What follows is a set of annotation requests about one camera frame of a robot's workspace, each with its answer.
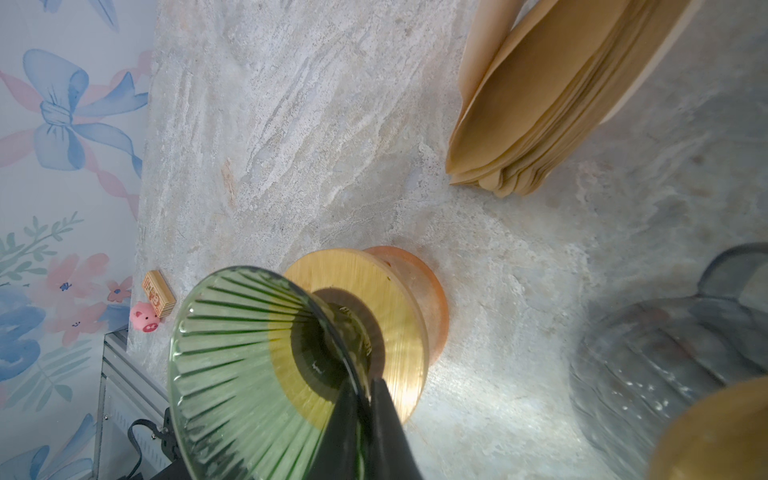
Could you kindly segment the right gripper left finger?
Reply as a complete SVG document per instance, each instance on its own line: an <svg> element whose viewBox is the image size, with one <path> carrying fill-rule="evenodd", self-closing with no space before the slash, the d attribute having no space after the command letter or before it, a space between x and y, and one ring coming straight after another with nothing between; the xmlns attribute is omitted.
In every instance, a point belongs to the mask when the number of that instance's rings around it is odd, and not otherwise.
<svg viewBox="0 0 768 480"><path fill-rule="evenodd" d="M347 379L324 430L306 479L353 480L358 475L358 397Z"/></svg>

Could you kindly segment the orange coffee filter pack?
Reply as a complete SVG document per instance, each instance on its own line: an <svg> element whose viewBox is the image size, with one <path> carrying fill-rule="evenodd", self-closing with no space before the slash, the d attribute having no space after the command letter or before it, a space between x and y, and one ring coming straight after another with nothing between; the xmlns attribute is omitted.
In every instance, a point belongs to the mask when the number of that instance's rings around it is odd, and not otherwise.
<svg viewBox="0 0 768 480"><path fill-rule="evenodd" d="M499 197L535 191L634 94L695 1L482 1L459 68L446 171Z"/></svg>

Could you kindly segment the green glass dripper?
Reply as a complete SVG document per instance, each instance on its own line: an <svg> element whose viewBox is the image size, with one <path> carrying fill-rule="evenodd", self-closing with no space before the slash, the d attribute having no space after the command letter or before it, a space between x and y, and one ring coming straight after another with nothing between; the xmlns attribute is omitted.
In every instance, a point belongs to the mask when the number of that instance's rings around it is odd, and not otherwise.
<svg viewBox="0 0 768 480"><path fill-rule="evenodd" d="M234 266L198 283L177 315L171 415L195 479L302 479L340 389L364 390L360 316L272 271Z"/></svg>

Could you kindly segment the grey glass carafe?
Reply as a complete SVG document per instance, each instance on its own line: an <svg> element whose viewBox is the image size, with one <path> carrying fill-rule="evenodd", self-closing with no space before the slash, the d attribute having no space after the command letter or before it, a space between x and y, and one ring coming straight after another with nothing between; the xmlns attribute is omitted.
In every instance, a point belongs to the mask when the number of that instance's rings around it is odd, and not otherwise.
<svg viewBox="0 0 768 480"><path fill-rule="evenodd" d="M767 373L767 315L736 301L641 302L592 325L570 364L579 427L620 479L641 479L696 402Z"/></svg>

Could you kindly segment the wooden ring dripper holder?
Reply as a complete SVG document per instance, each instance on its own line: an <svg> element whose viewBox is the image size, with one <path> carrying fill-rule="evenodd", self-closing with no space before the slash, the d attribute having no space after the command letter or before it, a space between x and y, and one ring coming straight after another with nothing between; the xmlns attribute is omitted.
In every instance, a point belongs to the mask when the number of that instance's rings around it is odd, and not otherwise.
<svg viewBox="0 0 768 480"><path fill-rule="evenodd" d="M695 403L665 431L648 479L765 479L767 378L722 389Z"/></svg>

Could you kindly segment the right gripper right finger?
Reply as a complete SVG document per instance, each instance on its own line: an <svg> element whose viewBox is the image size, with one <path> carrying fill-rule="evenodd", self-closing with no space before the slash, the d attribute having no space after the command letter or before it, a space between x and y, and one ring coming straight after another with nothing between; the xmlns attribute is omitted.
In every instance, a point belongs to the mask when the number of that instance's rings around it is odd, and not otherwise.
<svg viewBox="0 0 768 480"><path fill-rule="evenodd" d="M370 434L366 478L421 480L387 384L383 378L371 382Z"/></svg>

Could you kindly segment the grey glass dripper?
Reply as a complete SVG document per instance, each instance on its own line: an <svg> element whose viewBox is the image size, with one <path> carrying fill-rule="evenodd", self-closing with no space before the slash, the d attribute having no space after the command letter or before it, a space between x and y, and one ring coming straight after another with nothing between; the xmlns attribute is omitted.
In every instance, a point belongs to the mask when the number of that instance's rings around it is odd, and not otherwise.
<svg viewBox="0 0 768 480"><path fill-rule="evenodd" d="M697 284L693 311L697 315L725 315L750 308L740 302L754 274L767 264L767 243L754 242L732 247L719 254L705 269Z"/></svg>

